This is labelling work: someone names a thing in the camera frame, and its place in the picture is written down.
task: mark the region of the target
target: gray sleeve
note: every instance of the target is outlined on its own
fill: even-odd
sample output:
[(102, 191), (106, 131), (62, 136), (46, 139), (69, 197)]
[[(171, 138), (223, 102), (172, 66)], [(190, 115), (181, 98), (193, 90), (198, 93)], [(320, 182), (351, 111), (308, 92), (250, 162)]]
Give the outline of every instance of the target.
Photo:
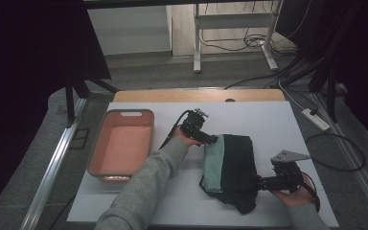
[(315, 210), (315, 205), (304, 204), (287, 208), (288, 215), (291, 219), (292, 227), (295, 230), (324, 230), (330, 229), (325, 222), (319, 217)]
[(153, 153), (100, 216), (95, 229), (146, 229), (187, 152), (183, 142), (172, 138)]

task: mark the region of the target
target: aluminum rail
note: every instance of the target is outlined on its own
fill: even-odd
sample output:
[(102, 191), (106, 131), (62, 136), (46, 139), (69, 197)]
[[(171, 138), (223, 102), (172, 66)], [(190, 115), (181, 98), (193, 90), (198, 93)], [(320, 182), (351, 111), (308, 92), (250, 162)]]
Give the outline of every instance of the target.
[[(321, 113), (324, 120), (330, 125), (332, 131), (335, 134), (345, 136), (339, 125), (335, 124), (332, 121), (332, 119), (328, 116), (328, 114), (325, 112), (326, 104), (322, 99), (321, 95), (319, 93), (311, 93), (310, 95), (314, 100), (314, 102), (318, 104), (319, 107), (318, 111)], [(337, 144), (339, 145), (340, 150), (344, 154), (349, 166), (352, 167), (353, 169), (357, 168), (361, 162), (361, 159), (358, 157), (357, 149), (353, 147), (352, 144), (342, 141), (341, 139), (337, 139)], [(361, 169), (360, 171), (356, 171), (354, 172), (354, 174), (362, 191), (366, 194), (368, 198), (368, 172), (366, 171), (366, 168)]]
[(49, 197), (49, 194), (53, 188), (53, 184), (55, 183), (65, 152), (67, 151), (68, 145), (70, 144), (70, 141), (76, 132), (85, 103), (86, 99), (79, 99), (77, 101), (75, 109), (76, 120), (62, 133), (53, 157), (49, 163), (49, 166), (47, 167), (46, 173), (44, 174), (40, 185), (38, 186), (37, 192), (34, 195), (34, 199), (29, 207), (28, 213), (26, 214), (26, 217), (23, 219), (23, 223), (20, 226), (21, 230), (32, 230), (37, 226), (38, 220), (40, 219), (41, 213), (46, 205), (47, 198)]

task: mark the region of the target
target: white table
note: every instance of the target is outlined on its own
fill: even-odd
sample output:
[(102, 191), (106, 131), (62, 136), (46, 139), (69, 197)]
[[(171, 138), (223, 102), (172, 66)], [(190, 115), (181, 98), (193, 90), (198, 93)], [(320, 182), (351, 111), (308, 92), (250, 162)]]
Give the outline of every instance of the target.
[[(253, 141), (258, 174), (272, 176), (270, 158), (281, 150), (309, 154), (289, 102), (254, 103), (111, 103), (112, 108), (148, 108), (155, 115), (153, 149), (157, 150), (178, 119), (187, 110), (201, 108), (210, 117), (202, 130), (209, 134), (248, 135)], [(202, 175), (203, 147), (191, 147), (179, 175), (169, 186), (151, 224), (169, 226), (290, 226), (283, 204), (267, 191), (259, 191), (257, 207), (241, 215), (234, 206), (208, 197), (198, 186)], [(311, 160), (297, 163), (308, 173), (321, 199), (319, 215), (331, 227), (338, 226)], [(96, 221), (122, 189), (121, 184), (102, 183), (87, 172), (83, 176), (68, 221)]]

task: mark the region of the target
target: black cloth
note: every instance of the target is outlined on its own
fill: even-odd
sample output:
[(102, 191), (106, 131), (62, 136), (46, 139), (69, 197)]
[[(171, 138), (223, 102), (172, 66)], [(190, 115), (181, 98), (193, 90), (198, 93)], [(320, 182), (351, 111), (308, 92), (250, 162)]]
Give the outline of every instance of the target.
[(206, 192), (210, 197), (223, 203), (234, 205), (241, 214), (247, 214), (256, 207), (258, 186), (253, 182), (257, 174), (253, 154), (253, 144), (248, 136), (224, 134), (224, 155), (222, 162), (220, 187), (221, 193)]

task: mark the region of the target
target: orange tray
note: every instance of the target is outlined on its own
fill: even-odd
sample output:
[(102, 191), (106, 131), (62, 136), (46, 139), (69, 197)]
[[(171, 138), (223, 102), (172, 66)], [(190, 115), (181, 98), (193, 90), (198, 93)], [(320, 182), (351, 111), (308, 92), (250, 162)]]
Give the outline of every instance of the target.
[(154, 114), (148, 109), (114, 109), (103, 116), (88, 162), (88, 172), (102, 181), (127, 181), (151, 151)]

